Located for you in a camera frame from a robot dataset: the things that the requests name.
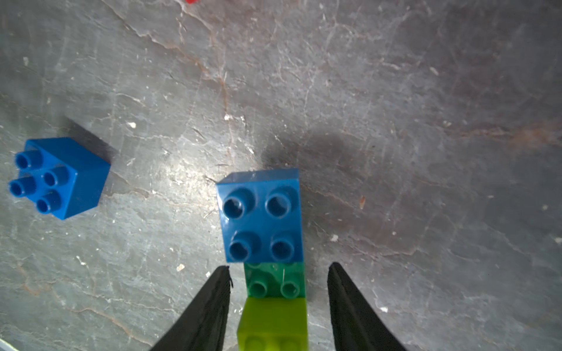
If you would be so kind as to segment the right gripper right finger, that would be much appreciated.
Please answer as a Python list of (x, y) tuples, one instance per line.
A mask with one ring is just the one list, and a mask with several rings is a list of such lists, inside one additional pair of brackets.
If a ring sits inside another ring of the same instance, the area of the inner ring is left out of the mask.
[(333, 262), (329, 266), (327, 285), (336, 350), (406, 351), (341, 264)]

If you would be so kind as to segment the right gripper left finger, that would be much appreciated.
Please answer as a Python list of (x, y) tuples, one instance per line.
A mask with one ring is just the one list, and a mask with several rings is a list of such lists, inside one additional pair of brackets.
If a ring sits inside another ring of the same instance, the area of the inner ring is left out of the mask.
[(153, 351), (221, 351), (233, 282), (228, 266), (219, 266)]

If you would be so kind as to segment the lime green lego brick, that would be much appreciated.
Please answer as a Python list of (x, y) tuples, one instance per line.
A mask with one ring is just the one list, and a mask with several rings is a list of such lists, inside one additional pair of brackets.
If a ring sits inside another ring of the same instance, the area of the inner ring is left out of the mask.
[(237, 330), (240, 350), (307, 350), (305, 298), (247, 298)]

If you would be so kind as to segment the green long lego brick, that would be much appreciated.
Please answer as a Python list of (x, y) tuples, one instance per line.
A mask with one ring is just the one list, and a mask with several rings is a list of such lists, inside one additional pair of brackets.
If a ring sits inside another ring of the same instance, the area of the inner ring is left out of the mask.
[(306, 297), (304, 263), (245, 263), (244, 274), (249, 297)]

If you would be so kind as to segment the blue lego brick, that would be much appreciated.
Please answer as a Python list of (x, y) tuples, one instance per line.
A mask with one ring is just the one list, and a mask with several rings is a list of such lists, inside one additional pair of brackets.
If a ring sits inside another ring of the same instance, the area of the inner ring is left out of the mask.
[(302, 263), (299, 170), (245, 171), (216, 183), (229, 263)]
[(27, 140), (15, 165), (18, 178), (8, 183), (11, 195), (61, 220), (98, 206), (111, 167), (69, 137)]

